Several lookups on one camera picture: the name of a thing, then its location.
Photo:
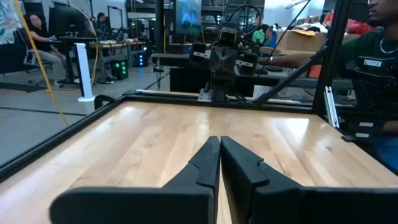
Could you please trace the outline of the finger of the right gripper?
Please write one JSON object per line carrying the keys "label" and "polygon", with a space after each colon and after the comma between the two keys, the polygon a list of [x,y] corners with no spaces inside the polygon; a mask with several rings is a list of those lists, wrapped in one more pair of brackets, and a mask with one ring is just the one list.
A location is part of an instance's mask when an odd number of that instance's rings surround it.
{"label": "finger of the right gripper", "polygon": [[234,72],[238,52],[235,49],[223,49],[223,70],[229,73]]}
{"label": "finger of the right gripper", "polygon": [[221,61],[223,59],[223,49],[221,47],[212,47],[210,53],[210,70],[216,71],[221,67]]}

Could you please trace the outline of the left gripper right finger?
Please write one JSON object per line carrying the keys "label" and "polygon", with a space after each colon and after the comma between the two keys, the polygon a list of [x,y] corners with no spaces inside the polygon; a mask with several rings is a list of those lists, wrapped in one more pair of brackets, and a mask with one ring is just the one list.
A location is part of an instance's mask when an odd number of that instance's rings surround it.
{"label": "left gripper right finger", "polygon": [[307,187],[228,136],[221,165],[237,224],[398,224],[398,189]]}

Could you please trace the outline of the large display screen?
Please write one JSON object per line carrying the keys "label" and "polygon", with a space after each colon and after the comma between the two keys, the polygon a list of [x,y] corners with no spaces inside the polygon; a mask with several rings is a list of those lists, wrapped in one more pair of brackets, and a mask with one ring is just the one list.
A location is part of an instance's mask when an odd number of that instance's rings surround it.
{"label": "large display screen", "polygon": [[200,34],[201,2],[202,0],[174,0],[174,25],[177,34]]}

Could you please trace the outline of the person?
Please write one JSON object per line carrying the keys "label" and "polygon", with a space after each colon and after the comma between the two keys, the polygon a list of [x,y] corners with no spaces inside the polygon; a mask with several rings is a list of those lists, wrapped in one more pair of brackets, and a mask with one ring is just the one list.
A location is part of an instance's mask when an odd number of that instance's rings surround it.
{"label": "person", "polygon": [[106,16],[103,12],[98,13],[97,19],[95,22],[95,30],[97,34],[98,40],[107,40],[108,39],[108,28],[106,26]]}
{"label": "person", "polygon": [[275,47],[276,45],[276,31],[274,26],[263,23],[261,14],[256,14],[256,28],[251,34],[253,42],[261,47]]}
{"label": "person", "polygon": [[[369,0],[371,27],[382,27],[342,44],[338,52],[338,65],[344,66],[359,56],[372,58],[398,57],[398,0]],[[398,171],[398,121],[389,121],[377,141],[380,159]]]}
{"label": "person", "polygon": [[57,38],[50,35],[47,29],[43,27],[38,15],[29,14],[25,18],[40,59],[52,65],[52,72],[55,77],[54,85],[61,88],[63,84],[60,81],[67,77],[67,62],[66,56],[52,45],[52,41]]}

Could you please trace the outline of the black computer with blue lights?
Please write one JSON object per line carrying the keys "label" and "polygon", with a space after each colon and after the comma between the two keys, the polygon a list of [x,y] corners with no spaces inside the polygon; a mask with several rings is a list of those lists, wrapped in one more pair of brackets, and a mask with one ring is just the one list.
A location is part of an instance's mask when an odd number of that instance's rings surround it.
{"label": "black computer with blue lights", "polygon": [[149,56],[145,50],[135,50],[131,53],[133,67],[146,67],[149,65]]}

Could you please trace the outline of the cardboard box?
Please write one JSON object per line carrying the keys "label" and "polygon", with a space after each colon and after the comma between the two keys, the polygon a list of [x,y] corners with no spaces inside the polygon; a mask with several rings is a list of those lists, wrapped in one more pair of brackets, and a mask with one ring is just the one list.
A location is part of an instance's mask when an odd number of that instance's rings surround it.
{"label": "cardboard box", "polygon": [[327,39],[327,34],[314,31],[295,31],[288,30],[284,36],[284,31],[278,31],[276,47],[277,50],[301,50],[317,51],[323,46]]}

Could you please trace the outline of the black computer with green lights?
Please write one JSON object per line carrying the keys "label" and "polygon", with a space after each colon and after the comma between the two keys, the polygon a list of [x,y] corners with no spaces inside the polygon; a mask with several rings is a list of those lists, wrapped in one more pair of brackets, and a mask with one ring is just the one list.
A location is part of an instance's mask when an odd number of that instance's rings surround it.
{"label": "black computer with green lights", "polygon": [[116,78],[116,80],[126,79],[129,76],[127,59],[112,60],[111,74]]}

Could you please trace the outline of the wooden workbench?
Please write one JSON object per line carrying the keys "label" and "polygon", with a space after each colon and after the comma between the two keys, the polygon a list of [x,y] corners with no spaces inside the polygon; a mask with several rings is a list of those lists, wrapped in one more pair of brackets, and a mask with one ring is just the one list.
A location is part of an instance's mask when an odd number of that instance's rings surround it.
{"label": "wooden workbench", "polygon": [[105,63],[110,61],[126,61],[127,67],[132,67],[135,55],[148,50],[145,42],[116,42],[99,44],[98,62],[96,67],[100,69]]}

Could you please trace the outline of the white pillar with blue stripe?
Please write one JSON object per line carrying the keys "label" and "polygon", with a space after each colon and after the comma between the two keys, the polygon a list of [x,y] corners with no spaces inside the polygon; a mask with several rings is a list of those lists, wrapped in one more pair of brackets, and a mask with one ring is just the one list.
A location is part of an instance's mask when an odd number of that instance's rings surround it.
{"label": "white pillar with blue stripe", "polygon": [[94,101],[95,97],[92,92],[90,69],[88,65],[88,57],[86,52],[86,45],[84,43],[75,43],[78,67],[79,67],[79,84],[81,96],[79,102],[90,102]]}

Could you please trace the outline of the red fabric pile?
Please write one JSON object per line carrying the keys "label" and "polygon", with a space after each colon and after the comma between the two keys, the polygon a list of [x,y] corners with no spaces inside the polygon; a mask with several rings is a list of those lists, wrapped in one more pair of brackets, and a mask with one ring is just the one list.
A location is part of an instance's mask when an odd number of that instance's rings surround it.
{"label": "red fabric pile", "polygon": [[[327,12],[322,20],[322,25],[325,27],[331,27],[334,14],[335,14],[334,10]],[[345,32],[347,34],[358,34],[358,35],[363,35],[373,30],[374,29],[371,26],[369,26],[366,22],[359,22],[353,19],[348,19],[345,28]]]}

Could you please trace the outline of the black office chair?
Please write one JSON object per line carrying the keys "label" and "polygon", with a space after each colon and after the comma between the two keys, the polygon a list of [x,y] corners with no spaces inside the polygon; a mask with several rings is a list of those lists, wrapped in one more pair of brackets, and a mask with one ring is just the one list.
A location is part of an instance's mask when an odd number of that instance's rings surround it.
{"label": "black office chair", "polygon": [[[25,55],[23,64],[40,69],[40,65],[37,61],[37,57],[35,56],[35,52],[32,48],[32,45],[31,45],[31,42],[29,40],[26,30],[23,28],[18,28],[17,33],[18,33],[19,37],[21,38],[22,42],[25,44],[25,48],[26,48],[26,55]],[[50,66],[51,66],[51,63],[49,63],[46,60],[43,60],[42,63],[43,63],[44,69],[50,68]],[[28,83],[30,83],[30,84],[34,83],[35,86],[38,86],[40,82],[44,82],[44,81],[45,80],[43,77],[42,78],[33,78],[33,79],[29,79]]]}

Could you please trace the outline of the floral patterned panel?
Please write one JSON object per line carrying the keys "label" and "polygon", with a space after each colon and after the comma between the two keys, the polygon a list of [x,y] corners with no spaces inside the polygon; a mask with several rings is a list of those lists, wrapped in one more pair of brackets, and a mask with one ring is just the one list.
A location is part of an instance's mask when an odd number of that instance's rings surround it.
{"label": "floral patterned panel", "polygon": [[14,31],[22,28],[14,0],[0,0],[0,45],[14,43]]}

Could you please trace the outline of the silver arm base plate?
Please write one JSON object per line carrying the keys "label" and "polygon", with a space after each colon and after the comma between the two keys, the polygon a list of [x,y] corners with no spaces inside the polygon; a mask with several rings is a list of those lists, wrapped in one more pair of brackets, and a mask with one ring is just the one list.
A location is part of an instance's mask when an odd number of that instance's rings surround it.
{"label": "silver arm base plate", "polygon": [[212,94],[213,90],[207,90],[202,88],[200,90],[199,96],[198,96],[198,101],[206,101],[206,102],[211,102],[212,101]]}

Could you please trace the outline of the black post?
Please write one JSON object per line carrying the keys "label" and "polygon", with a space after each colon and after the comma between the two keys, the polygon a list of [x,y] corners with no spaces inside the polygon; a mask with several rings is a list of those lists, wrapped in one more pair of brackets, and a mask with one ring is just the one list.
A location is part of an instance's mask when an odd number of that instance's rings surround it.
{"label": "black post", "polygon": [[155,0],[155,48],[156,52],[164,51],[164,0]]}

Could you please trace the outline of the silver angle bracket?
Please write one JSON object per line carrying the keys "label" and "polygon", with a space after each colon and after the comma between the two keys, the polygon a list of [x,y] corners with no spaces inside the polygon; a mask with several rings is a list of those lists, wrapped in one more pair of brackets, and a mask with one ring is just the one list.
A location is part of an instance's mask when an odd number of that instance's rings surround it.
{"label": "silver angle bracket", "polygon": [[334,101],[334,97],[333,97],[333,92],[332,92],[332,89],[330,86],[325,87],[324,99],[325,99],[328,123],[334,128],[339,128],[340,123],[339,123],[339,119],[338,119],[338,114],[336,112],[336,106],[335,106],[335,101]]}

